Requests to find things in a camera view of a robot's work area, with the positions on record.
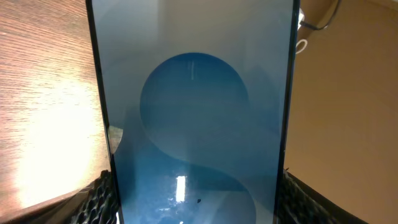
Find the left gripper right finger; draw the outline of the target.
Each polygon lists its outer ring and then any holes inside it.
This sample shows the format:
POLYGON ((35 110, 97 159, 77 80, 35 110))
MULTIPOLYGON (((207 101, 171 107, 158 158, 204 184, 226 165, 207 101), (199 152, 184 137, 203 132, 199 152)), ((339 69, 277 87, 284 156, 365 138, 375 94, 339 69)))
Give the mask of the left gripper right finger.
POLYGON ((276 221, 280 224, 367 224, 284 170, 276 221))

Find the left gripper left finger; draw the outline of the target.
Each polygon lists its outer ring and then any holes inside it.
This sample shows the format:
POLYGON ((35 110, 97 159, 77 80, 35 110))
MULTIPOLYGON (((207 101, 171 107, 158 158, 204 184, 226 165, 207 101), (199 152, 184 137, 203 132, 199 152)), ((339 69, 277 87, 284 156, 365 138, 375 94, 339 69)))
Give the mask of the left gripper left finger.
POLYGON ((113 175, 103 170, 75 195, 12 218, 5 224, 117 224, 118 212, 113 175))

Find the blue screen Galaxy smartphone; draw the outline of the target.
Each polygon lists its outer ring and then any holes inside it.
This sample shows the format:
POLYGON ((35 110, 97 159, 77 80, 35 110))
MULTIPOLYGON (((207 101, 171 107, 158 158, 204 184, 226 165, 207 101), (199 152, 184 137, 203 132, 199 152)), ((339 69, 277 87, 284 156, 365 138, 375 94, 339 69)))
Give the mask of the blue screen Galaxy smartphone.
POLYGON ((277 223, 299 9, 86 2, 121 223, 277 223))

